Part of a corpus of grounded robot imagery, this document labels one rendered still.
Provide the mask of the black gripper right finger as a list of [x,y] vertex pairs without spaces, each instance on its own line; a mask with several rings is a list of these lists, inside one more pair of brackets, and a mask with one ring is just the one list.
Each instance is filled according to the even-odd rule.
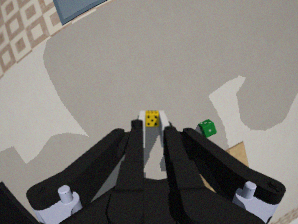
[[164,111],[158,112],[166,174],[167,178],[174,177],[182,224],[216,221],[218,206],[201,176],[216,193],[268,224],[286,192],[285,186],[247,167],[195,129],[177,131]]

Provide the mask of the yellow die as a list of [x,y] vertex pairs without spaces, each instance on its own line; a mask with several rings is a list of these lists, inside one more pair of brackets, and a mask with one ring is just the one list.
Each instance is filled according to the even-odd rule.
[[146,111],[146,127],[159,127],[158,111]]

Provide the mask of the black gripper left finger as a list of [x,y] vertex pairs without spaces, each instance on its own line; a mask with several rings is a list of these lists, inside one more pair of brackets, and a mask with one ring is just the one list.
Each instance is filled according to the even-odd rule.
[[144,224],[145,113],[140,111],[142,120],[131,121],[130,132],[112,130],[63,171],[27,190],[41,224],[59,224],[89,204],[124,154],[108,206],[109,223]]

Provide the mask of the tan square mat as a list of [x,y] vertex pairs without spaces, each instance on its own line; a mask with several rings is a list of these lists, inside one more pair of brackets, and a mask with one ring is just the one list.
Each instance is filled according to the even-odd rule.
[[[225,150],[225,151],[227,151],[230,155],[232,155],[233,157],[236,157],[236,159],[240,160],[240,162],[242,162],[247,167],[249,167],[247,156],[246,156],[246,151],[245,151],[245,147],[244,147],[244,142],[243,141],[240,142],[240,143],[238,143],[238,144],[236,144],[235,146],[233,146],[233,147]],[[207,188],[213,190],[212,187],[206,182],[206,180],[203,179],[203,177],[202,177],[202,180],[205,183],[205,186]]]

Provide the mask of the green die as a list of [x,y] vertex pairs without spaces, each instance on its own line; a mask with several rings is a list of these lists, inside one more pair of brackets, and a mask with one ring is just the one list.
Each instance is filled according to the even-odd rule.
[[214,123],[209,119],[199,123],[198,125],[201,133],[207,138],[217,133]]

